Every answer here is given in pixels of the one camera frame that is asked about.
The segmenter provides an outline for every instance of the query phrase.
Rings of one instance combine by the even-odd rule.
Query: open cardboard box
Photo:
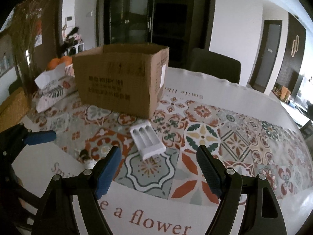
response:
[[[110,44],[73,56],[83,103],[151,118],[161,98],[169,48],[152,43]]]

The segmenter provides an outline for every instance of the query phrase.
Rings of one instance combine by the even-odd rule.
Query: glass cabinet door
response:
[[[151,42],[154,0],[104,0],[104,42]]]

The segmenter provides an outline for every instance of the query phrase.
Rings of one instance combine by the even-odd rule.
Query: shelf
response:
[[[161,37],[161,38],[168,38],[168,39],[175,39],[175,40],[185,41],[184,37],[177,37],[177,36],[174,36],[174,35],[166,35],[166,34],[152,34],[152,38],[153,37]]]

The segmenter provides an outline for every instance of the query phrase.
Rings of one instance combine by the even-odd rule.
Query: white plastic battery tray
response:
[[[149,121],[130,127],[130,134],[142,160],[165,152],[165,146],[158,138]]]

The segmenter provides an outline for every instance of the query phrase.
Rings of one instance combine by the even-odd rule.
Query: yellow woven box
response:
[[[0,132],[19,123],[29,110],[28,99],[19,87],[0,105]]]

